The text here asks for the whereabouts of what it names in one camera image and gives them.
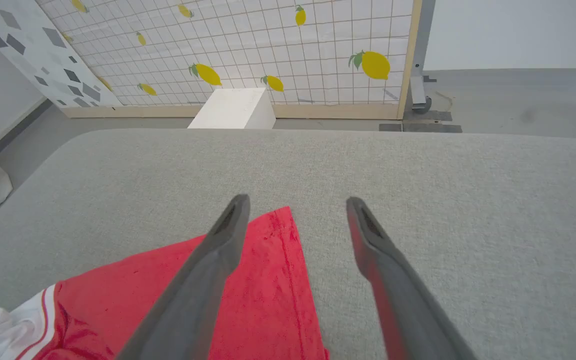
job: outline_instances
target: yellow lemon print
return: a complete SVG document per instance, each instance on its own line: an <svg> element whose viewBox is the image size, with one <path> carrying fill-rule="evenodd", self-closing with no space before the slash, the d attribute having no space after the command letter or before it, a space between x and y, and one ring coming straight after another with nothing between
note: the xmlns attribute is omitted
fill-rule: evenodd
<svg viewBox="0 0 576 360"><path fill-rule="evenodd" d="M261 82L270 86L274 91L284 92L284 83L278 77L266 75L263 76Z"/></svg>
<svg viewBox="0 0 576 360"><path fill-rule="evenodd" d="M188 71L190 71L192 75L200 76L204 82L210 85L218 86L222 84L219 74L217 74L212 67L206 66L205 64L192 64L192 66L188 66Z"/></svg>
<svg viewBox="0 0 576 360"><path fill-rule="evenodd" d="M88 8L86 6L84 6L84 4L82 4L82 2L80 0L72 0L72 6L75 7L77 10L79 10L82 13L89 12Z"/></svg>
<svg viewBox="0 0 576 360"><path fill-rule="evenodd" d="M137 31L137 40L139 41L139 43L144 46L146 45L146 38L144 37L144 35L142 35L141 32Z"/></svg>
<svg viewBox="0 0 576 360"><path fill-rule="evenodd" d="M388 73L391 71L391 63L388 59L379 52L368 51L358 52L348 59L348 66L350 63L354 64L354 67L359 70L359 66L363 62L363 72L368 75L369 78L378 80L388 80Z"/></svg>
<svg viewBox="0 0 576 360"><path fill-rule="evenodd" d="M150 85L138 84L137 88L139 88L140 91L145 91L148 95L157 96L157 91L151 88Z"/></svg>
<svg viewBox="0 0 576 360"><path fill-rule="evenodd" d="M104 84L105 87L107 87L109 91L113 91L113 88L112 88L112 87L110 86L110 84L106 81L106 79L104 79L104 78L101 77L101 76L97 76L96 78L99 79L99 81L101 82L101 84Z"/></svg>
<svg viewBox="0 0 576 360"><path fill-rule="evenodd" d="M184 5L179 5L179 12L181 13L181 15L185 16L186 18L190 19L193 16L195 16L195 13L190 11L188 9L188 7L185 7Z"/></svg>
<svg viewBox="0 0 576 360"><path fill-rule="evenodd" d="M297 22L297 27L301 27L306 22L306 10L304 10L302 5L297 5L295 11L297 11L297 14L294 16L294 20Z"/></svg>

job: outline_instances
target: red fabric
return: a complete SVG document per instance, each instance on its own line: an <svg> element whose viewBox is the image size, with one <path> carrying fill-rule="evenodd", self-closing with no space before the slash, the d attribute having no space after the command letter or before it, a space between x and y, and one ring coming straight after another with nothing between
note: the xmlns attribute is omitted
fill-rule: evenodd
<svg viewBox="0 0 576 360"><path fill-rule="evenodd" d="M114 358L204 239L130 256L55 287L55 335L35 358ZM210 359L327 359L290 208L250 222L226 281Z"/></svg>

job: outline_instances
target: white block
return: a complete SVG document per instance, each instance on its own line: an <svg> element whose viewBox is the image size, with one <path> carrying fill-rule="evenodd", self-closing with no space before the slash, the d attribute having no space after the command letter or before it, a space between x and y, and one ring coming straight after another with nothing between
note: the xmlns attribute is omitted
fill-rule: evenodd
<svg viewBox="0 0 576 360"><path fill-rule="evenodd" d="M265 88L216 89L188 129L272 129L276 120Z"/></svg>

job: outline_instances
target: gray tabletop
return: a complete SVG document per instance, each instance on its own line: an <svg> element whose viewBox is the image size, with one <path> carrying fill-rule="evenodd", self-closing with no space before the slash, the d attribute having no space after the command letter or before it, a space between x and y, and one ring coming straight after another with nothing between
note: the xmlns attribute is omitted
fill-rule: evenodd
<svg viewBox="0 0 576 360"><path fill-rule="evenodd" d="M230 198L290 206L332 359L383 359L354 264L359 196L482 359L576 359L576 139L302 130L81 135L0 208L0 306L205 233Z"/></svg>

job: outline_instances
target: floor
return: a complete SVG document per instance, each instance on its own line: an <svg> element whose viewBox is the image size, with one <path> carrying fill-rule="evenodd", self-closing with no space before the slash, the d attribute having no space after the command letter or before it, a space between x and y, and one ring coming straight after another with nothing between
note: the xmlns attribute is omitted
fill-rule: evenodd
<svg viewBox="0 0 576 360"><path fill-rule="evenodd" d="M432 110L450 112L464 133L576 138L576 70L430 71ZM19 187L46 158L74 137L117 128L186 128L190 118L71 120L51 106L0 152L0 166ZM373 131L384 120L278 119L275 129Z"/></svg>

